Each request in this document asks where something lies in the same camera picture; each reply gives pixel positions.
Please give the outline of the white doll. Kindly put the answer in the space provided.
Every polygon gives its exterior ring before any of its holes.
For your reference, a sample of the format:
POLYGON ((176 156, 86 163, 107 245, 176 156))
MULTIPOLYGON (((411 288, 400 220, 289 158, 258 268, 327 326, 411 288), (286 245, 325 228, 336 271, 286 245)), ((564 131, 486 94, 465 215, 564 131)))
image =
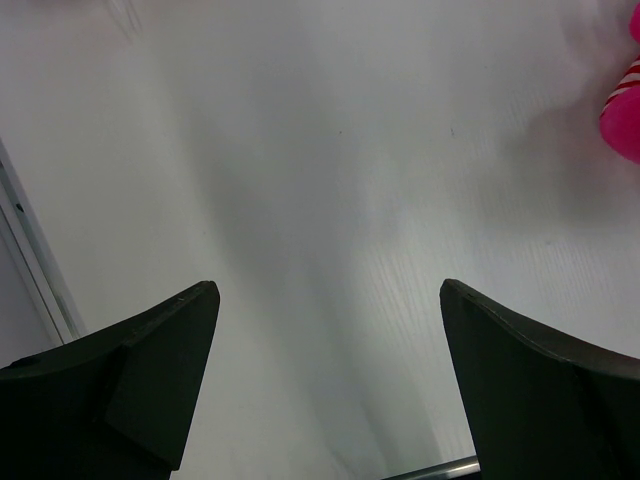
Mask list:
POLYGON ((639 163, 639 56, 606 99, 599 116, 603 140, 621 157, 639 163))
POLYGON ((125 33, 141 30, 141 20, 132 0, 107 0, 106 5, 116 24, 125 33))

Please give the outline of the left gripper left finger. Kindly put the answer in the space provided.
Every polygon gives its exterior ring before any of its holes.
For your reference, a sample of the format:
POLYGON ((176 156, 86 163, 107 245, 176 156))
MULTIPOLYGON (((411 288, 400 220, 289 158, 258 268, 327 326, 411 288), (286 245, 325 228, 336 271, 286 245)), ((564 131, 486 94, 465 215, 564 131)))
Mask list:
POLYGON ((1 370, 4 479, 168 479, 180 468, 220 294, 199 282, 1 370))

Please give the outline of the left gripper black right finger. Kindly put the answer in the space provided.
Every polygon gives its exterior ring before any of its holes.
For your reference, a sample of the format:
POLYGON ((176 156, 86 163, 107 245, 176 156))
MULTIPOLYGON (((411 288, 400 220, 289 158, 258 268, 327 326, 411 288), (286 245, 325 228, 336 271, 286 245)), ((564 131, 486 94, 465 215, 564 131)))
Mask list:
POLYGON ((439 299, 483 478, 638 478, 638 359, 458 280, 445 280, 439 299))

